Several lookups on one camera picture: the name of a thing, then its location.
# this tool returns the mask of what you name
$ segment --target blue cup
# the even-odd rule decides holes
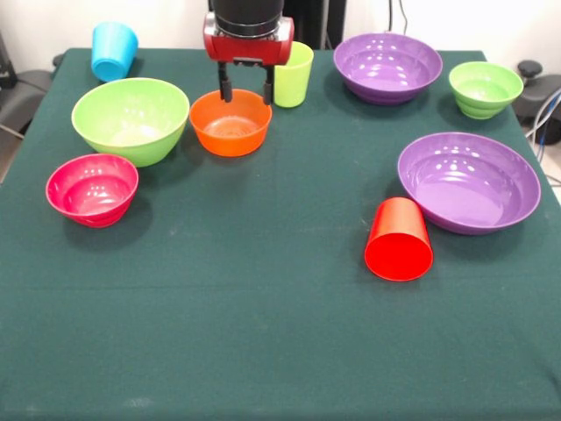
[[[91,70],[104,82],[123,79],[129,74],[137,53],[138,39],[127,25],[103,22],[94,29]]]

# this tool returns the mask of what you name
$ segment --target yellow-green cup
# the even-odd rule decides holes
[[[314,51],[309,46],[293,41],[287,64],[274,67],[275,104],[292,108],[304,102],[313,60]]]

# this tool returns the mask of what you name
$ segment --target light green cup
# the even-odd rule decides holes
[[[188,113],[187,96],[173,84],[131,78],[105,83],[84,95],[72,111],[72,125],[97,152],[147,167],[174,148]]]
[[[314,51],[309,46],[293,41],[287,64],[274,67],[275,104],[292,108],[304,102],[313,60]]]
[[[448,80],[459,109],[466,116],[480,120],[499,114],[524,89],[516,72],[486,61],[457,65]]]

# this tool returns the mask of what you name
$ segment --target white wall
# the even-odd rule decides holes
[[[56,54],[91,46],[97,23],[130,25],[141,47],[202,48],[207,0],[0,0],[0,31],[18,72],[52,68]]]
[[[402,0],[407,34],[440,50],[483,50],[489,61],[515,67],[538,60],[561,73],[561,0]],[[394,32],[403,28],[394,0]],[[347,0],[344,37],[387,29],[387,0]]]
[[[561,73],[561,0],[402,0],[408,34],[436,49],[479,49],[507,66],[525,58]],[[202,48],[207,0],[0,0],[0,31],[18,71],[50,68],[71,46],[90,46],[97,22],[130,25],[140,46]],[[394,0],[394,31],[401,29]],[[387,0],[347,0],[344,36],[387,29]]]

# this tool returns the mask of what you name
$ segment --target lime green bowl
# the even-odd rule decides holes
[[[131,78],[105,83],[80,98],[72,125],[97,152],[147,167],[174,148],[188,113],[187,96],[173,84]]]
[[[457,65],[448,77],[459,109],[471,118],[491,118],[521,93],[524,84],[509,68],[486,61]]]

